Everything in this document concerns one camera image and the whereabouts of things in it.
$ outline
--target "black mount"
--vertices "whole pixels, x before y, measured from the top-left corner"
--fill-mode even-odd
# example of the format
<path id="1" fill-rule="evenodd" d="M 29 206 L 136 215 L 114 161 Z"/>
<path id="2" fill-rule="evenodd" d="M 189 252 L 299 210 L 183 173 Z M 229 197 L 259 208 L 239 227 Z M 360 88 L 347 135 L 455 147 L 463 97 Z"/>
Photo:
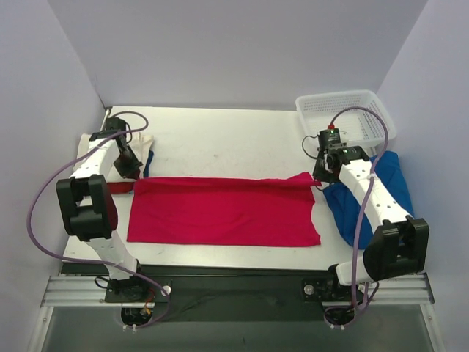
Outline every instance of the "black mount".
<path id="1" fill-rule="evenodd" d="M 118 117 L 109 117 L 104 122 L 104 129 L 96 132 L 89 138 L 90 141 L 103 139 L 120 131 L 126 131 L 127 123 Z M 135 156 L 132 148 L 128 146 L 125 135 L 115 138 L 120 155 L 114 162 L 114 167 L 123 178 L 137 180 L 140 175 L 139 167 L 143 165 Z"/>
<path id="2" fill-rule="evenodd" d="M 424 269 L 429 226 L 423 219 L 384 221 L 363 253 L 366 272 L 374 281 Z"/>
<path id="3" fill-rule="evenodd" d="M 102 175 L 88 178 L 68 178 L 56 184 L 65 231 L 80 241 L 111 238 L 117 228 L 117 209 L 108 184 Z M 90 197 L 91 205 L 79 205 Z"/>
<path id="4" fill-rule="evenodd" d="M 342 165 L 348 165 L 353 160 L 369 160 L 362 147 L 348 147 L 347 143 L 341 142 L 338 128 L 331 126 L 327 130 L 320 131 L 318 141 L 320 147 L 313 171 L 315 180 L 326 183 L 339 183 L 339 173 Z M 325 167 L 325 155 L 327 155 L 328 170 Z"/>

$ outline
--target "black joint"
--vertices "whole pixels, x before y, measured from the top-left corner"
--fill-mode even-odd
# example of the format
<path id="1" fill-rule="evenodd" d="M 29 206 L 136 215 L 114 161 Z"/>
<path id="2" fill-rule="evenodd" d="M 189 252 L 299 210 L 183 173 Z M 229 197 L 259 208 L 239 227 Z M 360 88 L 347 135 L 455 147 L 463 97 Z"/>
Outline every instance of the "black joint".
<path id="1" fill-rule="evenodd" d="M 366 272 L 378 281 L 422 271 L 428 237 L 429 226 L 423 219 L 384 221 L 363 253 Z"/>
<path id="2" fill-rule="evenodd" d="M 88 178 L 59 180 L 56 184 L 65 231 L 80 241 L 111 238 L 117 228 L 117 209 L 102 175 Z M 84 197 L 91 205 L 80 205 Z"/>

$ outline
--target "white cloth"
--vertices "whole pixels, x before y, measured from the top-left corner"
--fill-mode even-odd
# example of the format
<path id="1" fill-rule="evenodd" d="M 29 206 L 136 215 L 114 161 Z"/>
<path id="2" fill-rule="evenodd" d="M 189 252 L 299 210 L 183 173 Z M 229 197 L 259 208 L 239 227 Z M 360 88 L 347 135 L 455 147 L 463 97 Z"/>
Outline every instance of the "white cloth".
<path id="1" fill-rule="evenodd" d="M 153 144 L 153 136 L 149 134 L 142 134 L 140 132 L 132 134 L 133 139 L 129 143 L 129 146 L 132 148 L 137 159 L 143 163 L 143 165 L 140 167 L 140 178 L 143 178 L 145 165 L 147 165 L 148 161 L 148 153 Z M 77 158 L 81 157 L 88 151 L 90 136 L 91 135 L 85 133 L 81 135 L 80 143 L 78 144 Z M 84 161 L 77 163 L 73 167 L 73 171 L 77 170 L 77 168 L 79 168 L 83 162 Z M 135 180 L 132 179 L 122 178 L 114 166 L 111 167 L 111 171 L 109 171 L 109 175 L 107 175 L 106 180 L 108 183 L 135 182 Z"/>

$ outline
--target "blue cloth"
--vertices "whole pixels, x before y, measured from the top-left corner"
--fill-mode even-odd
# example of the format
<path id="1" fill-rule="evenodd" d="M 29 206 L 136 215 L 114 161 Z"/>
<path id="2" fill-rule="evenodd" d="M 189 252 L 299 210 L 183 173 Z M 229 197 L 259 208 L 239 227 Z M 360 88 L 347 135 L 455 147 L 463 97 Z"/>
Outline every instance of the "blue cloth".
<path id="1" fill-rule="evenodd" d="M 378 161 L 375 172 L 396 202 L 413 216 L 412 202 L 397 154 L 386 151 Z M 332 210 L 340 235 L 349 245 L 353 246 L 360 205 L 352 192 L 341 183 L 327 187 L 324 190 L 324 195 Z M 372 226 L 365 216 L 361 225 L 358 248 L 365 249 L 372 237 Z"/>

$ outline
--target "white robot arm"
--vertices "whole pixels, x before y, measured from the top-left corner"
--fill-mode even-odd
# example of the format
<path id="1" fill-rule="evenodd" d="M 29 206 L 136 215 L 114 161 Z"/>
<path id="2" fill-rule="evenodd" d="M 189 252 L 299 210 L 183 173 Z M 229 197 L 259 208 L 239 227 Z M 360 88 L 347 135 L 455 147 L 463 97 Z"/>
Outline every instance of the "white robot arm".
<path id="1" fill-rule="evenodd" d="M 125 129 L 124 120 L 118 117 L 107 119 L 103 131 L 91 136 L 89 150 L 94 149 L 107 136 Z M 124 136 L 99 147 L 70 178 L 57 182 L 59 205 L 64 227 L 69 235 L 77 236 L 80 241 L 92 247 L 101 260 L 137 272 L 138 260 L 127 251 L 116 230 L 117 209 L 106 183 L 106 176 L 113 165 L 123 177 L 136 179 L 139 176 L 141 162 L 127 146 Z M 89 200 L 89 205 L 81 203 L 84 199 Z M 109 265 L 107 269 L 110 282 L 116 286 L 138 284 L 138 278 L 124 271 Z"/>
<path id="2" fill-rule="evenodd" d="M 321 131 L 315 179 L 343 183 L 362 204 L 373 177 L 373 188 L 365 207 L 373 239 L 357 261 L 357 282 L 372 282 L 424 269 L 429 227 L 423 219 L 414 219 L 401 208 L 376 175 L 370 175 L 372 163 L 361 147 L 342 143 L 338 128 Z M 340 285 L 352 284 L 352 261 L 335 266 Z"/>

